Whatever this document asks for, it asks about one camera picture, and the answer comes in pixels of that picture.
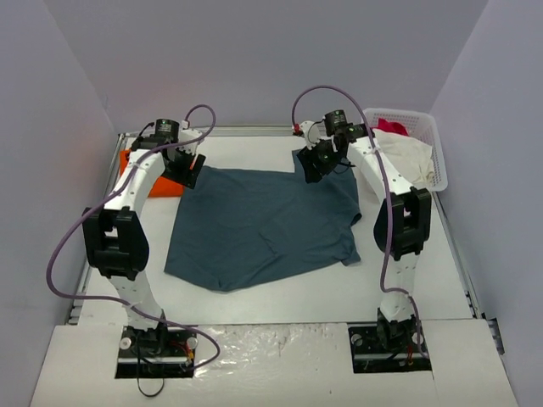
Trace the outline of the blue-grey t-shirt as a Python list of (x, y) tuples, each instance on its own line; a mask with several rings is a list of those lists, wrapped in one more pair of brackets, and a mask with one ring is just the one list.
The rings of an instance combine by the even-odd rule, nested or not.
[(227, 293), (360, 262), (353, 171), (308, 183), (292, 160), (292, 172), (205, 166), (181, 197), (164, 272)]

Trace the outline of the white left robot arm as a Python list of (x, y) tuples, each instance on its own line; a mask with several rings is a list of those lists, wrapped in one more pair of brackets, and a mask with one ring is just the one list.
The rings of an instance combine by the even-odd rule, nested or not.
[(162, 327), (165, 314), (145, 273), (150, 248), (139, 216), (158, 179), (196, 186), (205, 162), (197, 153), (202, 136), (188, 120), (156, 120), (154, 134), (138, 136), (128, 151), (114, 197), (82, 224), (88, 263), (115, 288), (128, 327), (142, 333), (140, 344), (151, 354), (164, 353), (171, 334)]

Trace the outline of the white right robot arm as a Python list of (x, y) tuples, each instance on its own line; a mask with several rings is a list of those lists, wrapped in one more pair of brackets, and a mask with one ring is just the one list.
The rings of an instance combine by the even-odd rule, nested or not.
[(412, 290), (419, 256), (429, 239), (432, 198), (425, 188), (409, 182), (386, 157), (375, 131), (366, 121), (355, 125), (342, 109), (320, 121), (295, 123), (293, 134), (305, 140), (298, 155), (309, 183), (319, 182), (348, 161), (357, 169), (381, 202), (373, 227), (373, 238), (383, 253), (379, 287), (383, 294), (378, 307), (378, 344), (395, 350), (407, 333), (422, 331), (420, 313)]

